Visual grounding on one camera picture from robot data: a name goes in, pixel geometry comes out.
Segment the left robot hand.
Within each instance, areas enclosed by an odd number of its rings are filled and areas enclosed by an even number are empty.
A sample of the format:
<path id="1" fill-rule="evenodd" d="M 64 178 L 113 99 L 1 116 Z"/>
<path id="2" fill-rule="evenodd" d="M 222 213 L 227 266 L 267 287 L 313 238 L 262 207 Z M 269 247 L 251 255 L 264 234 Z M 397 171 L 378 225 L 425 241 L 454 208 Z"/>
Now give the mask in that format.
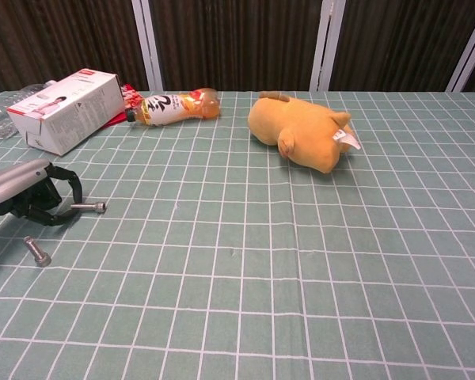
<path id="1" fill-rule="evenodd" d="M 62 214 L 49 211 L 60 205 L 62 198 L 51 181 L 67 181 L 75 203 L 82 202 L 82 184 L 76 172 L 54 166 L 46 158 L 38 158 L 0 169 L 0 215 L 12 214 L 43 226 L 61 226 L 78 213 L 69 209 Z"/>

